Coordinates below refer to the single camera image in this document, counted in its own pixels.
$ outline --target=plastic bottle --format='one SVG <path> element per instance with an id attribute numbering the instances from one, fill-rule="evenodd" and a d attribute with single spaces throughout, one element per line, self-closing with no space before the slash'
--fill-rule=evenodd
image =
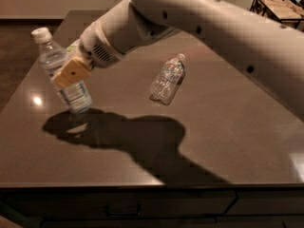
<path id="1" fill-rule="evenodd" d="M 39 63 L 49 79 L 61 69 L 68 59 L 67 51 L 52 40 L 48 28 L 38 28 L 31 33 L 39 45 Z M 83 81 L 66 88 L 54 86 L 57 94 L 71 113 L 83 113 L 90 109 L 92 99 Z"/>
<path id="2" fill-rule="evenodd" d="M 160 73 L 151 84 L 151 100 L 162 102 L 165 105 L 171 103 L 185 75 L 184 63 L 185 56 L 178 54 L 164 64 Z"/>

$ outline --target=table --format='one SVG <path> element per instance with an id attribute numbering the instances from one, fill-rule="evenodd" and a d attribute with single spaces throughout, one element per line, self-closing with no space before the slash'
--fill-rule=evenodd
<path id="1" fill-rule="evenodd" d="M 71 11 L 54 39 L 67 47 L 102 14 Z M 150 84 L 180 52 L 179 91 L 152 102 Z M 303 224 L 303 122 L 196 38 L 138 48 L 85 83 L 92 108 L 71 115 L 35 63 L 1 112 L 0 214 L 25 227 Z"/>

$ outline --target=screw hole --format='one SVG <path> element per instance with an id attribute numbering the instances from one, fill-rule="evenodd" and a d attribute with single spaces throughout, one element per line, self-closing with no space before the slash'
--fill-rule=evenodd
<path id="1" fill-rule="evenodd" d="M 200 34 L 200 33 L 201 33 L 201 27 L 197 26 L 197 34 Z"/>
<path id="2" fill-rule="evenodd" d="M 162 12 L 162 18 L 164 18 L 164 19 L 167 19 L 167 18 L 168 18 L 167 11 L 163 11 L 163 12 Z"/>
<path id="3" fill-rule="evenodd" d="M 255 67 L 254 66 L 248 66 L 247 67 L 247 72 L 248 73 L 253 73 L 255 71 Z"/>

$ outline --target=upright bottle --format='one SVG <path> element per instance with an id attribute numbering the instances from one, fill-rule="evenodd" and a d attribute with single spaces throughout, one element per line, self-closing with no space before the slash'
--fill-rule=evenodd
<path id="1" fill-rule="evenodd" d="M 185 56 L 178 54 L 164 64 L 151 84 L 151 100 L 162 102 L 165 105 L 171 103 L 185 75 L 184 63 Z"/>
<path id="2" fill-rule="evenodd" d="M 52 40 L 48 28 L 38 28 L 31 33 L 36 44 L 39 45 L 39 63 L 51 80 L 68 59 L 67 51 Z M 57 94 L 71 113 L 83 113 L 90 109 L 92 99 L 83 81 L 60 88 L 54 86 Z"/>

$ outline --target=clear plastic bottle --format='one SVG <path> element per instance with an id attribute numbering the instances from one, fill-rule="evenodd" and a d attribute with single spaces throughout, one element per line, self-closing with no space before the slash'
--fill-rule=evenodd
<path id="1" fill-rule="evenodd" d="M 185 75 L 185 56 L 178 54 L 168 60 L 150 87 L 151 100 L 169 105 Z"/>
<path id="2" fill-rule="evenodd" d="M 38 28 L 31 35 L 35 43 L 39 45 L 39 63 L 51 79 L 67 61 L 68 53 L 52 40 L 52 35 L 48 28 Z M 71 113 L 83 113 L 90 109 L 92 99 L 83 81 L 66 88 L 60 88 L 57 85 L 54 87 Z"/>

